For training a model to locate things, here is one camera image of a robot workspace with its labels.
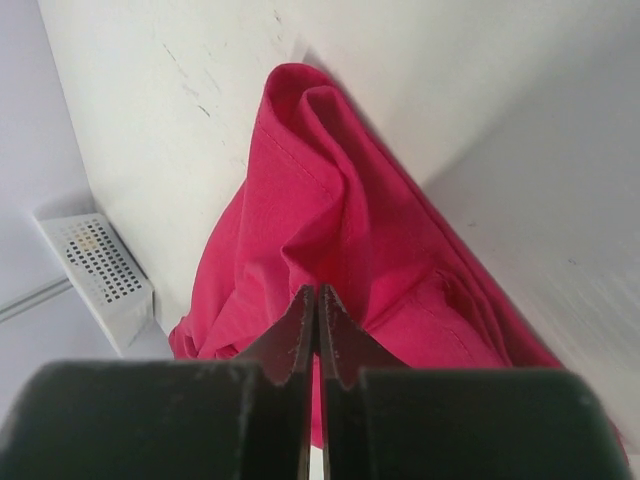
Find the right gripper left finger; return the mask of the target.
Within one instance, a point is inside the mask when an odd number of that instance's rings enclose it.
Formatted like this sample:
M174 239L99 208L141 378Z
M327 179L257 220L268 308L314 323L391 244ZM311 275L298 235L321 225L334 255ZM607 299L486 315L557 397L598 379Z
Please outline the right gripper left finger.
M315 293L217 361L59 361L1 429L5 479L305 479Z

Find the pink t shirt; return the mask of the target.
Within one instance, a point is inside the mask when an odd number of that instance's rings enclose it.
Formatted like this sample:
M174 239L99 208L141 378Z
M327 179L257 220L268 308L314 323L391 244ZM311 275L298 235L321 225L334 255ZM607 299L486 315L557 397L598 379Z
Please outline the pink t shirt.
M325 284L412 368L563 370L334 80L287 63L266 79L246 178L204 248L170 348L233 358L303 286Z

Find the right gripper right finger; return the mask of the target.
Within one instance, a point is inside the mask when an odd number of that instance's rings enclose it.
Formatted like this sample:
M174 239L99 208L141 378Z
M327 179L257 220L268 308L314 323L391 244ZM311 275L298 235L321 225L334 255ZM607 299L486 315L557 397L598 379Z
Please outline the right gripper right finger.
M626 479L593 391L559 369L412 369L318 297L328 479Z

